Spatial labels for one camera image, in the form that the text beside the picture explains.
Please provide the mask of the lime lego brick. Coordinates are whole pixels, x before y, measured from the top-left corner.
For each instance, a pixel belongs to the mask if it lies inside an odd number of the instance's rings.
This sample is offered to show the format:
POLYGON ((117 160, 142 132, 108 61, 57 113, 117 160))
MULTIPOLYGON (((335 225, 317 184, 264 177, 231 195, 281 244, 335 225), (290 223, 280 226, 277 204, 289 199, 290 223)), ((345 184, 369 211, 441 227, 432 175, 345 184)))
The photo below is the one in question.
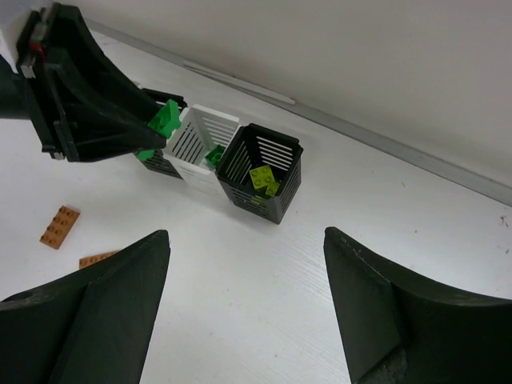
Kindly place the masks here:
POLYGON ((264 188, 269 182, 274 182, 272 169, 269 165, 260 166, 249 170, 250 180, 256 190, 264 188))
POLYGON ((274 197, 278 192, 279 187, 279 182, 269 182, 265 189, 265 195, 269 197, 274 197))

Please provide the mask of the dark green lego plate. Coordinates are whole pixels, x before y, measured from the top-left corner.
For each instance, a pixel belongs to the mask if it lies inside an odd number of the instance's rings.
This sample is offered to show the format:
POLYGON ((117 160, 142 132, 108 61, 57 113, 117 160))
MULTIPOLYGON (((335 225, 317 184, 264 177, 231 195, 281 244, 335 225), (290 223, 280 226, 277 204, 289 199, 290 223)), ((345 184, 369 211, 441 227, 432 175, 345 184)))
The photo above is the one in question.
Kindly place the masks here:
POLYGON ((163 97, 156 101, 158 110, 151 116, 145 116, 144 123, 165 139, 161 150, 170 142, 173 134, 182 126, 181 112, 186 107, 182 100, 163 97))

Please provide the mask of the dark green lego brick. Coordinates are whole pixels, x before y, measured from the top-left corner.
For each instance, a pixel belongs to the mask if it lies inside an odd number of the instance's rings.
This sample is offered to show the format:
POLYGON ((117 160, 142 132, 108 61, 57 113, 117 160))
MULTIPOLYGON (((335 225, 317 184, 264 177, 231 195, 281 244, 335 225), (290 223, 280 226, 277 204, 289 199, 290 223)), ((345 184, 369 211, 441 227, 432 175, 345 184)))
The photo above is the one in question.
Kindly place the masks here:
POLYGON ((217 166, 217 164, 219 164, 225 149, 226 148, 222 145, 216 145, 216 147, 214 147, 205 156, 205 160, 206 160, 207 164, 209 166, 215 168, 217 166))

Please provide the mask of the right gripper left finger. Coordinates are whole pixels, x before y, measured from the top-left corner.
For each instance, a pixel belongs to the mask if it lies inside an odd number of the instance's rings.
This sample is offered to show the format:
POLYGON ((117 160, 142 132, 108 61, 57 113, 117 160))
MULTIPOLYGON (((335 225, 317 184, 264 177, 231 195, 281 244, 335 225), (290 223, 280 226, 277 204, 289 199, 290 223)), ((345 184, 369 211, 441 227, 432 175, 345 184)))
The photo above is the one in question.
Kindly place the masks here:
POLYGON ((138 383, 170 261, 157 230, 1 302, 3 383, 138 383))

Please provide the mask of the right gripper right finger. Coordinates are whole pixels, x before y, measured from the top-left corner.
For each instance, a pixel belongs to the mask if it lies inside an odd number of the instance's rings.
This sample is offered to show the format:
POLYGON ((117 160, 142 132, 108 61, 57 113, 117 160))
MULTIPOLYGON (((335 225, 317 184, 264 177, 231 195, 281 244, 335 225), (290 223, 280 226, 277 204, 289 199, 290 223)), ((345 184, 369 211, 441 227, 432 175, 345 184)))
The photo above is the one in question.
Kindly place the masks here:
POLYGON ((353 383, 510 382, 510 300, 436 282, 335 227, 323 249, 353 383))

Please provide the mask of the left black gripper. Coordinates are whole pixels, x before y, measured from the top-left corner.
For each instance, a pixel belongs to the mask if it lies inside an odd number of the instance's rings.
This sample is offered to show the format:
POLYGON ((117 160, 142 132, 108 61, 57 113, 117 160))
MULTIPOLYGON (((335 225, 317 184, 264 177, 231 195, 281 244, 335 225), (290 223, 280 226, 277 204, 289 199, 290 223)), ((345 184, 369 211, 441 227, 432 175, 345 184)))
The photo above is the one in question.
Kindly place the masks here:
MULTIPOLYGON (((38 57, 29 39, 51 7, 51 2, 1 3, 1 118, 30 121, 42 151, 55 160, 98 162, 163 148, 165 137, 140 123, 68 118, 53 128, 45 120, 35 79, 38 57)), ((92 111, 119 120, 149 120, 158 112, 159 105, 105 56, 76 6, 54 5, 42 47, 45 68, 92 111)))

